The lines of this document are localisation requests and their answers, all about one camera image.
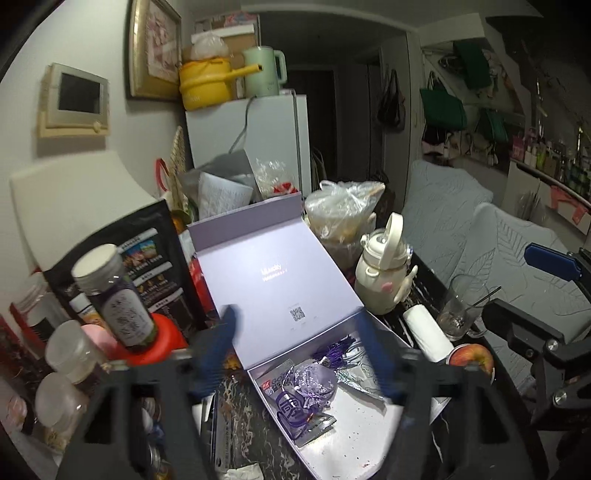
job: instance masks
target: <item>cardboard box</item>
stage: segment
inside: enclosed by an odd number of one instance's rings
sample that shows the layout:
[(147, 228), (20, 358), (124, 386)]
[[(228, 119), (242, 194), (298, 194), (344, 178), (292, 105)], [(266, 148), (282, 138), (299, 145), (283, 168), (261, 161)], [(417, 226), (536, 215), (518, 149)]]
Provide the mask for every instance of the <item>cardboard box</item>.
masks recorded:
[[(301, 212), (301, 197), (292, 194), (194, 223), (189, 231), (216, 308), (234, 304), (240, 311), (236, 354), (286, 442), (317, 479), (366, 479), (384, 460), (402, 407), (381, 408), (339, 384), (326, 411), (336, 423), (298, 448), (256, 386), (285, 360), (298, 364), (355, 336), (359, 316), (369, 315)], [(385, 334), (395, 335), (372, 318)], [(433, 400), (432, 418), (445, 404)]]

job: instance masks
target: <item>black snack bag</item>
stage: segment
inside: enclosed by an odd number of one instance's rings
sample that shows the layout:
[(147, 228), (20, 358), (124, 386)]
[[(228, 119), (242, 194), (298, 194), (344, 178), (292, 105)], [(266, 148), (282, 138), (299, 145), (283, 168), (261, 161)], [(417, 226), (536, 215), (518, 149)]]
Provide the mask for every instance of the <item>black snack bag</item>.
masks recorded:
[(165, 201), (148, 205), (93, 233), (50, 270), (43, 272), (51, 289), (72, 318), (67, 295), (74, 283), (72, 267), (82, 255), (103, 244), (115, 244), (130, 279), (150, 313), (170, 318), (187, 341), (207, 328), (206, 316), (173, 220)]

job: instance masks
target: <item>paper towel roll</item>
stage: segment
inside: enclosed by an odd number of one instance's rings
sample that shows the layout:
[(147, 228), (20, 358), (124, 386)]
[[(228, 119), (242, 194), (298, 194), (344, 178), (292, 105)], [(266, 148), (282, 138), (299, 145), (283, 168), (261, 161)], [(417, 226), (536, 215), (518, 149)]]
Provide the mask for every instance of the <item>paper towel roll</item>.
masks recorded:
[(425, 305), (415, 305), (402, 314), (419, 348), (431, 362), (443, 360), (453, 350), (452, 343), (441, 331)]

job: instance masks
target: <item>white refrigerator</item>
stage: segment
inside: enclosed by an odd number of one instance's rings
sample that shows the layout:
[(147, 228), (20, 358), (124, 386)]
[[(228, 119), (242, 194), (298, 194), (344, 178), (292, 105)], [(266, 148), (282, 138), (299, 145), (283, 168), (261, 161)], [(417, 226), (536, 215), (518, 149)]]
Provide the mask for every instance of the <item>white refrigerator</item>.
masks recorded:
[[(193, 166), (228, 153), (245, 127), (248, 99), (187, 113)], [(304, 196), (311, 192), (310, 141), (305, 95), (255, 98), (248, 109), (246, 133), (234, 151), (244, 149), (251, 162), (280, 161)]]

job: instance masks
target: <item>green electric kettle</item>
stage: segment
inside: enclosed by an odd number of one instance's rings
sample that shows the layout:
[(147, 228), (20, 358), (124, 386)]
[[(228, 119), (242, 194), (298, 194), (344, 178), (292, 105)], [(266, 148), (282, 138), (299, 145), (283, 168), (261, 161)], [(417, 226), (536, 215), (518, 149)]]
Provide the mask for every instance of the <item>green electric kettle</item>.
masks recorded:
[[(265, 97), (279, 95), (279, 88), (287, 82), (287, 66), (285, 55), (282, 51), (273, 50), (271, 47), (253, 47), (242, 52), (245, 65), (262, 65), (263, 71), (249, 75), (245, 78), (247, 97)], [(277, 76), (277, 64), (279, 60), (280, 75)]]

